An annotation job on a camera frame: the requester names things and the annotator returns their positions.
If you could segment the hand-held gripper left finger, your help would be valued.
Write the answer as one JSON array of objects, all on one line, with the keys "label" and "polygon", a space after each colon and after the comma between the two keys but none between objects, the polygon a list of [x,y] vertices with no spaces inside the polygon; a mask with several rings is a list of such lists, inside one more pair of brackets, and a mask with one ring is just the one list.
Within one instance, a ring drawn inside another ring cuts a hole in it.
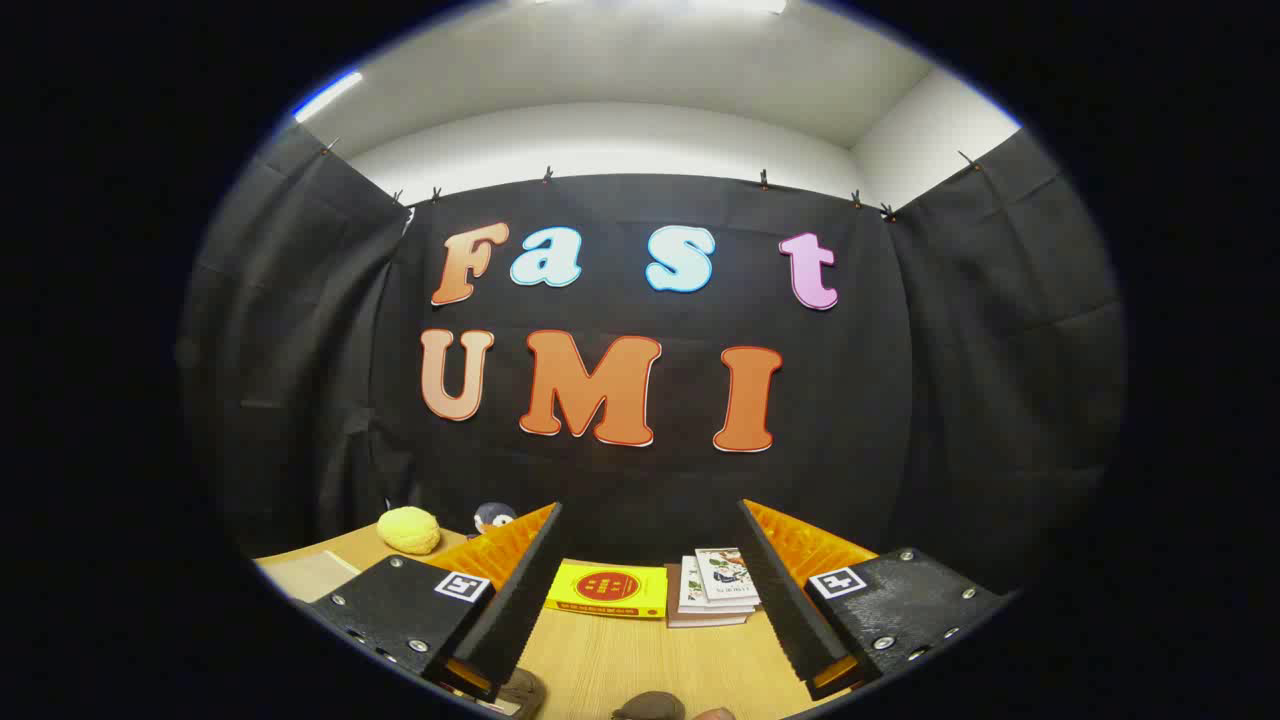
[{"label": "hand-held gripper left finger", "polygon": [[564,553],[549,503],[428,561],[392,553],[305,605],[399,673],[494,700],[535,628]]}]

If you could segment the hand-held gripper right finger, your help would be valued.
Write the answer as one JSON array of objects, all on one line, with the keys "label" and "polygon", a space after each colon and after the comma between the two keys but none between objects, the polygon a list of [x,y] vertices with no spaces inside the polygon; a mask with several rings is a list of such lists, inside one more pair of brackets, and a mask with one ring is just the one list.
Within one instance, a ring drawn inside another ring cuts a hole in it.
[{"label": "hand-held gripper right finger", "polygon": [[922,665],[1011,601],[916,547],[876,553],[749,498],[739,551],[814,701]]}]

